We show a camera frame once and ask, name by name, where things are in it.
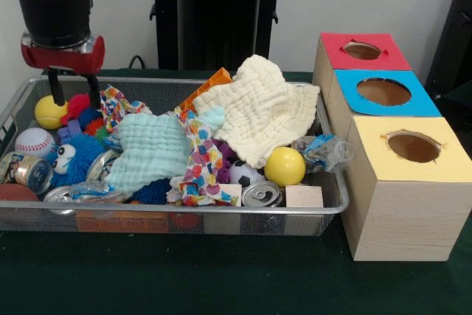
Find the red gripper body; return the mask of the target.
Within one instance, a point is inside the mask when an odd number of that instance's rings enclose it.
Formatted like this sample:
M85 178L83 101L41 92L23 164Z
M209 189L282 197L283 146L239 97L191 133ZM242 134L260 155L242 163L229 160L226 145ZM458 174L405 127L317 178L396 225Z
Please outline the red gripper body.
M102 36L90 36L78 46L52 49L38 46L31 37L21 38L21 54L25 63L38 69L67 69L76 74L97 74L105 57Z

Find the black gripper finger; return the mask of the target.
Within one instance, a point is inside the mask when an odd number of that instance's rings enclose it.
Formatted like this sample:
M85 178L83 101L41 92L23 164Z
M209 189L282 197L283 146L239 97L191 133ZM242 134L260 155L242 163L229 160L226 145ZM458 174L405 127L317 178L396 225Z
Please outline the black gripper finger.
M49 86L51 89L51 95L54 100L55 105L64 106L65 98L63 95L63 88L58 79L58 70L57 69L47 69L47 76L49 80Z
M95 75L85 75L85 79L87 79L90 88L88 95L91 106L94 108L101 108L100 88L97 77Z

